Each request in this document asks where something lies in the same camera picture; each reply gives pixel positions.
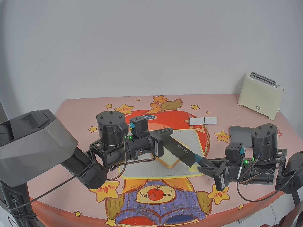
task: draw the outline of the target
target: white wall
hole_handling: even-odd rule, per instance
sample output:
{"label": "white wall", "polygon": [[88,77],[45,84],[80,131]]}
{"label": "white wall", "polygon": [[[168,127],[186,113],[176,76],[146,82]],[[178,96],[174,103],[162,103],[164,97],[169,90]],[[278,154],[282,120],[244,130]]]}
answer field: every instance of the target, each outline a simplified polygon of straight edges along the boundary
{"label": "white wall", "polygon": [[287,93],[303,137],[303,0],[5,0],[9,118],[82,97],[240,93],[253,70]]}

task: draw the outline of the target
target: table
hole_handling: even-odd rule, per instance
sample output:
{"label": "table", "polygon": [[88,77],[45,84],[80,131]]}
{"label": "table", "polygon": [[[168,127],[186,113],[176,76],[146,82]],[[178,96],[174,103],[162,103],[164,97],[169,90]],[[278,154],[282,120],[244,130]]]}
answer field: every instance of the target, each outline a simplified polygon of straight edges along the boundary
{"label": "table", "polygon": [[[230,143],[231,125],[257,127],[273,123],[278,128],[278,148],[287,148],[288,158],[300,151],[302,140],[282,113],[278,113],[272,121],[239,106],[238,97],[225,94],[71,99],[64,101],[55,115],[77,139],[83,151],[99,139],[96,115],[109,110],[123,112],[127,122],[134,116],[148,115],[149,130],[172,127],[194,132],[200,142],[201,153],[209,159],[225,156],[224,149]],[[188,118],[192,116],[218,117],[218,123],[189,126]],[[252,157],[251,148],[247,149],[246,157]],[[109,172],[108,177],[116,176],[118,171]],[[58,165],[28,182],[30,197],[36,198],[70,177],[70,172]],[[156,186],[163,187],[171,195],[163,199],[149,199],[145,192],[154,191]],[[240,185],[239,188],[250,199],[259,199],[274,191],[274,185],[251,184]],[[182,224],[216,227],[250,216],[282,194],[279,192],[262,202],[246,202],[238,195],[235,183],[230,183],[223,192],[217,192],[214,180],[201,176],[199,172],[171,177],[164,175],[159,179],[155,171],[153,177],[143,173],[139,178],[131,177],[131,171],[128,171],[127,176],[106,182],[98,190],[89,190],[73,179],[32,206],[47,227]]]}

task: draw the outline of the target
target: cartoon star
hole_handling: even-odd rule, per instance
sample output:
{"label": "cartoon star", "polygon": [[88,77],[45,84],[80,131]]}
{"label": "cartoon star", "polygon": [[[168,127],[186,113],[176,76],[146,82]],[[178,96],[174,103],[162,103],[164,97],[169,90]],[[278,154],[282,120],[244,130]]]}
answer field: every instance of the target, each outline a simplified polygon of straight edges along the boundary
{"label": "cartoon star", "polygon": [[80,217],[80,215],[82,214],[82,213],[80,213],[79,211],[74,212],[74,213],[75,213],[75,216],[76,216],[76,217]]}
{"label": "cartoon star", "polygon": [[194,109],[194,110],[200,109],[200,108],[198,107],[198,105],[192,105],[191,108]]}
{"label": "cartoon star", "polygon": [[90,131],[91,133],[93,133],[93,132],[97,131],[97,128],[98,128],[98,127],[93,127],[93,126],[92,126],[92,127],[89,129],[89,131]]}
{"label": "cartoon star", "polygon": [[133,108],[133,106],[127,106],[126,104],[122,104],[120,108],[115,108],[115,110],[123,114],[132,114],[131,110]]}
{"label": "cartoon star", "polygon": [[153,98],[154,98],[154,103],[155,102],[164,103],[165,101],[169,100],[168,98],[165,98],[163,95],[153,96]]}
{"label": "cartoon star", "polygon": [[228,187],[225,187],[223,191],[217,191],[216,185],[212,185],[212,192],[207,197],[214,199],[215,205],[218,205],[222,200],[229,200],[230,197],[227,194]]}
{"label": "cartoon star", "polygon": [[106,106],[104,106],[104,108],[112,108],[113,105],[112,104],[106,104]]}
{"label": "cartoon star", "polygon": [[109,226],[117,226],[115,221],[116,221],[115,219],[107,218],[107,221],[105,222],[105,224],[107,224]]}
{"label": "cartoon star", "polygon": [[119,186],[119,181],[109,181],[105,182],[104,185],[98,189],[90,189],[89,191],[96,194],[97,202],[102,202],[105,198],[118,198],[117,187]]}
{"label": "cartoon star", "polygon": [[230,138],[230,135],[226,134],[224,131],[221,131],[220,133],[215,133],[215,135],[218,137],[217,141],[224,140],[228,143],[228,139]]}

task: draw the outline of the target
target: white toaster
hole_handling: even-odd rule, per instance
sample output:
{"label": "white toaster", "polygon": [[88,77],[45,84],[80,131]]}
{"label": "white toaster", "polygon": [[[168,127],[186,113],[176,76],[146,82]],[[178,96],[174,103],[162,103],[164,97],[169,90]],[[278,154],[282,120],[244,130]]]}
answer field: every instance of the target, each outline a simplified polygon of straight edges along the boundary
{"label": "white toaster", "polygon": [[284,88],[274,80],[261,76],[255,72],[245,75],[238,104],[274,120],[280,111],[280,103]]}

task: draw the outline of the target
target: gray robot housing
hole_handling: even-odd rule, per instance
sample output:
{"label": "gray robot housing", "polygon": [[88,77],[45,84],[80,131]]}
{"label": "gray robot housing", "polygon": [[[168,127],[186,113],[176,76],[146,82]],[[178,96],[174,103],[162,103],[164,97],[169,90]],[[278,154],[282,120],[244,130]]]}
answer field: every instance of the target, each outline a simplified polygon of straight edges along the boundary
{"label": "gray robot housing", "polygon": [[15,187],[70,158],[78,142],[48,109],[0,124],[0,180]]}

